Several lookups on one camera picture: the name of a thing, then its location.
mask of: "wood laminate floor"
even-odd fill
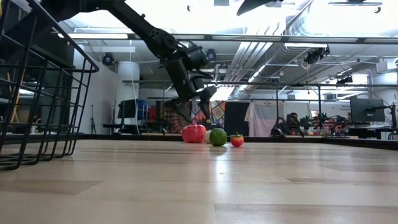
[[[395,151],[78,141],[71,157],[0,172],[0,223],[396,224],[397,192]]]

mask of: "computer monitor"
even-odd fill
[[[124,100],[119,104],[118,118],[135,118],[136,117],[136,100]]]
[[[384,106],[379,99],[351,99],[351,116],[353,122],[385,122],[384,109],[375,109]]]

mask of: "black robotic arm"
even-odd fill
[[[166,106],[175,109],[186,120],[189,120],[190,113],[185,103],[199,97],[201,110],[208,119],[210,118],[208,103],[216,92],[216,88],[214,86],[204,88],[203,82],[190,76],[190,72],[199,71],[208,63],[201,47],[195,44],[190,47],[182,45],[173,35],[148,23],[144,19],[144,15],[138,14],[129,7],[125,0],[43,0],[42,6],[56,21],[69,19],[79,12],[109,11],[146,43],[148,49],[160,59],[161,64],[167,70],[178,93],[178,98],[168,102]],[[7,30],[6,35],[24,43],[25,41],[21,39],[21,32],[29,30],[33,17],[34,15],[30,13],[14,28]],[[50,24],[45,21],[37,21],[36,27],[33,41],[51,31]],[[10,45],[3,44],[1,47],[3,52],[7,53],[7,61],[18,58],[18,51],[11,49]]]

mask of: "ductwork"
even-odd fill
[[[303,29],[303,24],[305,22],[305,16],[303,14],[307,13],[309,10],[309,6],[311,5],[312,1],[309,1],[306,6],[303,7],[302,12],[298,15],[296,20],[291,24],[291,26],[287,27],[287,30],[285,31],[286,35],[294,35],[294,36],[303,36],[303,35],[309,35],[305,33],[305,30]],[[260,68],[264,64],[273,64],[273,63],[278,63],[278,64],[289,64],[292,63],[296,58],[300,57],[304,53],[306,53],[309,50],[309,48],[303,48],[303,47],[285,47],[284,43],[274,43],[272,44],[268,50],[265,52],[263,57],[256,62],[254,65],[254,68]],[[269,76],[275,76],[278,75],[280,71],[282,71],[285,67],[273,67],[273,66],[265,66],[264,69],[261,70],[260,74],[265,75],[267,77]],[[268,79],[261,78],[261,75],[258,75],[255,78],[252,78],[252,82],[266,82]],[[258,88],[256,85],[248,85],[248,86],[242,86],[237,92],[237,95],[243,95],[245,94],[245,91],[252,91]]]

